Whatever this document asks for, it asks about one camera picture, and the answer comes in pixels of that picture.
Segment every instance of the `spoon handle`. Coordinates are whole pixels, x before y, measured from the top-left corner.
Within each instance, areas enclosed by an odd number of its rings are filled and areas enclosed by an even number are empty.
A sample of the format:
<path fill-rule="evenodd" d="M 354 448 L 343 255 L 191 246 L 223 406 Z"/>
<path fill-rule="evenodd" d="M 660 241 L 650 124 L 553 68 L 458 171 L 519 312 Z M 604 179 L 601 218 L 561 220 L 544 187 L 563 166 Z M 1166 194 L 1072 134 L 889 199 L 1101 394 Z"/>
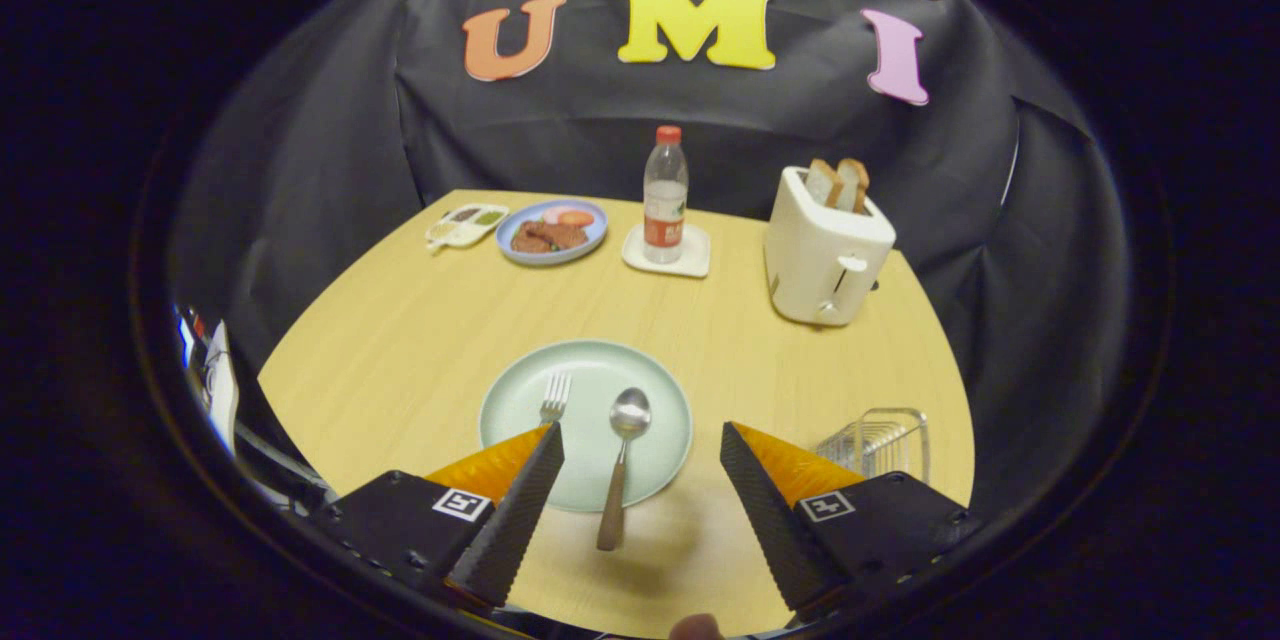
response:
<path fill-rule="evenodd" d="M 618 462 L 613 463 L 613 477 L 609 480 L 609 494 L 604 499 L 604 517 L 600 518 L 600 531 L 595 535 L 596 550 L 612 550 L 622 541 L 622 484 L 627 475 L 627 447 L 622 444 Z"/>

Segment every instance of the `toaster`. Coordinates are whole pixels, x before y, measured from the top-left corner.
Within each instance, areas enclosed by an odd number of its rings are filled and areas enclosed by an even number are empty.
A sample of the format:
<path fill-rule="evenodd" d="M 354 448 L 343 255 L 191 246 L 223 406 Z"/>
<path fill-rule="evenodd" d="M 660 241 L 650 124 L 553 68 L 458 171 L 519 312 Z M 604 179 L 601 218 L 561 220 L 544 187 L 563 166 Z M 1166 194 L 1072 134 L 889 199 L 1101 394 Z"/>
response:
<path fill-rule="evenodd" d="M 872 198 L 864 212 L 824 207 L 805 189 L 804 166 L 782 170 L 764 233 L 769 298 L 783 317 L 847 325 L 870 292 L 896 234 Z"/>

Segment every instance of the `bread slice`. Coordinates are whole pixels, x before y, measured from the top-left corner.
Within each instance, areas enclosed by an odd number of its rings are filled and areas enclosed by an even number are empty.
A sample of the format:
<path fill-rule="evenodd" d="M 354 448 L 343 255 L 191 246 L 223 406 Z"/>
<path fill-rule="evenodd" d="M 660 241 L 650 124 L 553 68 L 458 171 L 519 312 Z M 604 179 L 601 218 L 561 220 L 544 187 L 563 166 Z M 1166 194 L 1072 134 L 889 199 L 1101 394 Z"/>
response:
<path fill-rule="evenodd" d="M 867 166 L 863 166 L 863 163 L 854 160 L 854 157 L 845 157 L 836 166 L 836 175 L 845 183 L 840 198 L 836 198 L 836 207 L 850 212 L 867 212 L 864 210 L 867 188 L 872 184 Z"/>
<path fill-rule="evenodd" d="M 840 198 L 841 189 L 845 189 L 845 180 L 840 179 L 826 160 L 814 157 L 813 163 L 809 163 L 804 189 L 809 189 L 813 202 L 823 207 L 836 207 L 836 200 Z"/>

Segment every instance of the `white coaster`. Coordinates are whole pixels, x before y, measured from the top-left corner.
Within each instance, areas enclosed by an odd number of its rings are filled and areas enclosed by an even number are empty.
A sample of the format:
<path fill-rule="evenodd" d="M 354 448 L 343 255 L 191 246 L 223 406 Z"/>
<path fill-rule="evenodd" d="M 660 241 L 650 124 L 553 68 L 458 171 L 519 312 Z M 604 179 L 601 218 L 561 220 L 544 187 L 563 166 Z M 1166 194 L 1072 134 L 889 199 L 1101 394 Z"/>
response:
<path fill-rule="evenodd" d="M 666 273 L 667 275 L 707 276 L 712 270 L 712 238 L 700 227 L 685 223 L 680 239 L 680 259 L 658 265 L 644 257 L 644 225 L 632 227 L 622 242 L 622 260 L 636 270 Z"/>

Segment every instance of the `spoon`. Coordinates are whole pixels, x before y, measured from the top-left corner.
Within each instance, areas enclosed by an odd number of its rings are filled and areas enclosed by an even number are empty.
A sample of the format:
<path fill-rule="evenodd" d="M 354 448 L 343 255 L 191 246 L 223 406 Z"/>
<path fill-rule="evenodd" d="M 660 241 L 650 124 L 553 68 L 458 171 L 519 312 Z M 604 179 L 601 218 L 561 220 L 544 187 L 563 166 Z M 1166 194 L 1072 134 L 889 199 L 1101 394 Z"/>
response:
<path fill-rule="evenodd" d="M 604 499 L 604 517 L 600 518 L 600 531 L 595 535 L 598 550 L 612 550 L 622 541 L 622 481 L 627 472 L 627 443 L 649 429 L 649 398 L 643 390 L 627 388 L 618 399 L 613 399 L 609 425 L 622 438 L 622 451 L 618 452 L 618 462 L 613 463 L 609 495 Z"/>

